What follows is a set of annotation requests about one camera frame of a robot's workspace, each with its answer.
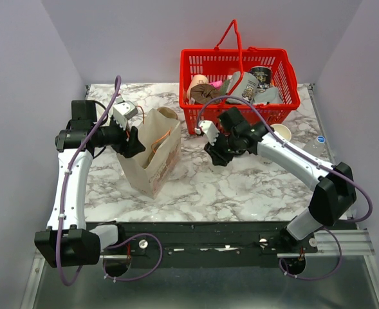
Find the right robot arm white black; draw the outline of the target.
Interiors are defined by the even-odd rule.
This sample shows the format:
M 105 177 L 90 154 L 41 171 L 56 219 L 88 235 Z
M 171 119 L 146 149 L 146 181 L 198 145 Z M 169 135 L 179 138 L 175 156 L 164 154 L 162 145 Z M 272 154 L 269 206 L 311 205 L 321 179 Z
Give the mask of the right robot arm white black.
M 271 132 L 263 122 L 249 124 L 237 108 L 220 114 L 220 132 L 209 120 L 199 122 L 195 132 L 204 134 L 205 151 L 218 166 L 248 152 L 281 166 L 301 180 L 313 193 L 309 206 L 280 232 L 279 244 L 287 252 L 301 247 L 303 239 L 321 227 L 330 227 L 356 202 L 353 173 L 347 164 L 333 165 L 316 158 Z

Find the stack of white paper cups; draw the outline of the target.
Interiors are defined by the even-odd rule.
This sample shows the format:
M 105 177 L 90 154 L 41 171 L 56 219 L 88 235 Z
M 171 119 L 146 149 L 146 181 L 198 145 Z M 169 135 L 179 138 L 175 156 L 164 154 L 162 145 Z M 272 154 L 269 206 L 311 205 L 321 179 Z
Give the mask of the stack of white paper cups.
M 284 126 L 283 124 L 272 124 L 271 128 L 275 132 L 277 132 L 278 134 L 280 134 L 285 140 L 287 140 L 287 141 L 291 140 L 291 131 L 286 126 Z M 269 160 L 269 159 L 267 159 L 265 157 L 262 157 L 262 156 L 259 157 L 259 161 L 263 165 L 270 165 L 272 163 L 271 160 Z

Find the brown cardboard cup carrier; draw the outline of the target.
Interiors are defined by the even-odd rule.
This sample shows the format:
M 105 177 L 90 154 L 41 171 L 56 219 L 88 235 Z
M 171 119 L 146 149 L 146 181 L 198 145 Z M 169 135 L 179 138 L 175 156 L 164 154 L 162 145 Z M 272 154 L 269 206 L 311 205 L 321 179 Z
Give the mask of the brown cardboard cup carrier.
M 175 119 L 175 120 L 178 119 L 177 113 L 168 107 L 159 107 L 157 109 L 157 111 L 159 113 L 161 113 L 166 118 L 171 118 L 171 119 Z

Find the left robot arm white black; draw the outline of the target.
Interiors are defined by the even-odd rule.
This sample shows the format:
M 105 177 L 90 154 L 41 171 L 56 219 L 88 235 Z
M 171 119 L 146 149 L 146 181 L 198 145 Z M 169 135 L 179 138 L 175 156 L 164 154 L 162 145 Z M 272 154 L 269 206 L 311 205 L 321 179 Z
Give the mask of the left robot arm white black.
M 128 121 L 138 114 L 130 101 L 119 99 L 97 119 L 94 100 L 74 100 L 66 129 L 55 138 L 59 178 L 55 202 L 46 230 L 36 232 L 34 243 L 48 264 L 56 268 L 95 265 L 105 248 L 112 254 L 125 249 L 126 239 L 117 223 L 100 223 L 88 230 L 85 219 L 86 185 L 97 148 L 112 147 L 130 158 L 145 150 L 138 130 Z

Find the white paper takeout bag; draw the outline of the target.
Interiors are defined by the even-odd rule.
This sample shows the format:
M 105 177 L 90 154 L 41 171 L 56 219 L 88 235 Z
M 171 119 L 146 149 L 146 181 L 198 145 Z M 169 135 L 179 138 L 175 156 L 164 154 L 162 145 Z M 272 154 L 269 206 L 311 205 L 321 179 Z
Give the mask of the white paper takeout bag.
M 181 122 L 152 109 L 138 126 L 138 140 L 145 151 L 117 158 L 131 187 L 155 198 L 180 159 Z

